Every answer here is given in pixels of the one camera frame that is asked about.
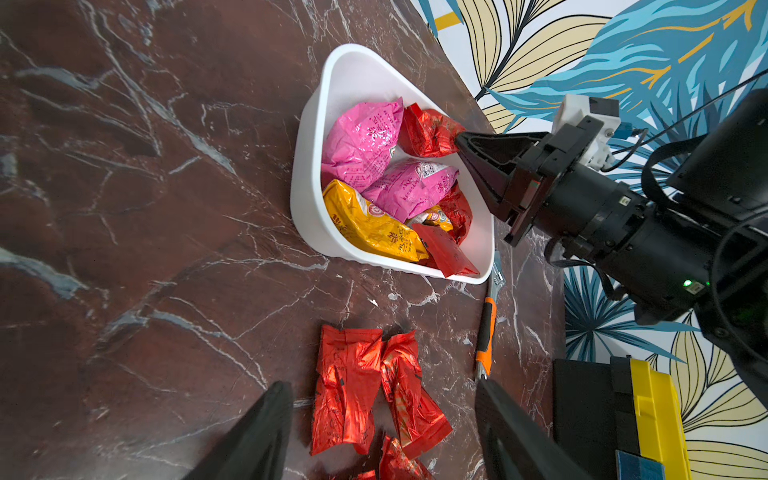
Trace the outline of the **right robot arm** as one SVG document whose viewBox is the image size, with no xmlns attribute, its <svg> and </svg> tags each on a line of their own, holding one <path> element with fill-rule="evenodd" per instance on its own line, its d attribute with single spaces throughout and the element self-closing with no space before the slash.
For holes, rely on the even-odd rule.
<svg viewBox="0 0 768 480">
<path fill-rule="evenodd" d="M 455 140 L 490 213 L 518 244 L 550 239 L 552 265 L 589 266 L 641 325 L 693 311 L 759 399 L 767 397 L 767 93 L 712 132 L 656 148 L 641 188 L 611 179 L 614 99 L 567 95 L 550 132 Z"/>
</svg>

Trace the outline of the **white plastic storage box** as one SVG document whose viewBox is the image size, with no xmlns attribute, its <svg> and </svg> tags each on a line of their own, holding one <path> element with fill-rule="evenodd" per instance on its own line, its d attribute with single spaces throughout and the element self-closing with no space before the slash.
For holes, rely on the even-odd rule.
<svg viewBox="0 0 768 480">
<path fill-rule="evenodd" d="M 326 60 L 300 120 L 291 214 L 318 252 L 407 273 L 481 284 L 494 228 L 454 149 L 417 152 L 417 118 L 448 117 L 372 50 L 346 44 Z"/>
</svg>

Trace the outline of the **pink tea bag large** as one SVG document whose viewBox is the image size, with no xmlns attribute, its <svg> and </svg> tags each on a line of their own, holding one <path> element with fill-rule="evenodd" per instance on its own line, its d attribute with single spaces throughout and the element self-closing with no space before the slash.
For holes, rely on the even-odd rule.
<svg viewBox="0 0 768 480">
<path fill-rule="evenodd" d="M 403 100 L 363 102 L 341 115 L 322 150 L 321 185 L 339 180 L 362 192 L 388 168 L 404 112 Z"/>
</svg>

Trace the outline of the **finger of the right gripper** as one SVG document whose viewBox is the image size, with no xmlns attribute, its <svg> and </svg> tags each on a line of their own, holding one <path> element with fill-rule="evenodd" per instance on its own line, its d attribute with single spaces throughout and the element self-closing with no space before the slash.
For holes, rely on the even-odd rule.
<svg viewBox="0 0 768 480">
<path fill-rule="evenodd" d="M 512 215 L 512 206 L 505 199 L 505 194 L 514 175 L 515 162 L 498 164 L 488 159 L 469 155 L 464 156 L 464 164 L 490 213 L 500 221 L 507 222 Z"/>
<path fill-rule="evenodd" d="M 458 155 L 475 180 L 508 180 L 518 158 L 547 132 L 483 134 L 462 132 L 455 139 Z"/>
</svg>

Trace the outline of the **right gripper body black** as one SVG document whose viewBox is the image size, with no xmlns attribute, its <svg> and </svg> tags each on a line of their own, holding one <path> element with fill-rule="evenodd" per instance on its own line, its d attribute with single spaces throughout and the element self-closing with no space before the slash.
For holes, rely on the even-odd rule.
<svg viewBox="0 0 768 480">
<path fill-rule="evenodd" d="M 569 168 L 578 161 L 585 140 L 585 137 L 577 133 L 577 129 L 548 133 L 518 158 L 505 194 L 505 199 L 512 206 L 512 215 L 506 222 L 510 226 L 505 236 L 507 243 L 518 245 L 533 226 L 544 201 Z"/>
</svg>

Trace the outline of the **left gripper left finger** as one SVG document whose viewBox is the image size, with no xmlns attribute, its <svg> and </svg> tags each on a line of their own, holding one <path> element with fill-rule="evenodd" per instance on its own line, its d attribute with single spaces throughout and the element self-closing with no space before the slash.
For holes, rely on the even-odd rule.
<svg viewBox="0 0 768 480">
<path fill-rule="evenodd" d="M 186 477 L 188 479 L 280 479 L 290 443 L 293 391 L 272 384 Z"/>
</svg>

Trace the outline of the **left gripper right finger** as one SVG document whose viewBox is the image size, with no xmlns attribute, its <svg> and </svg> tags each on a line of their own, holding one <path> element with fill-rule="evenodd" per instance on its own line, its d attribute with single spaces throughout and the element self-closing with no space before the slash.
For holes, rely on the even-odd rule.
<svg viewBox="0 0 768 480">
<path fill-rule="evenodd" d="M 587 479 L 494 380 L 476 381 L 475 416 L 490 479 Z"/>
</svg>

